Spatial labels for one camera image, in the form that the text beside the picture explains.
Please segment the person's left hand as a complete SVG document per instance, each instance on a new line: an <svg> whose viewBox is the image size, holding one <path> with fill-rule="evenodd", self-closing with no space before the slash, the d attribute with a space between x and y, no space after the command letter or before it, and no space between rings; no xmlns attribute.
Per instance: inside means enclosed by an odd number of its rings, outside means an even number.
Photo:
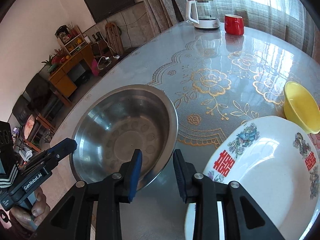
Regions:
<svg viewBox="0 0 320 240"><path fill-rule="evenodd" d="M21 226L30 231L35 231L35 227L39 226L50 213L50 206L47 204L46 195L43 193L41 187L38 187L34 191L34 194L36 202L33 204L30 213L17 206L10 210Z"/></svg>

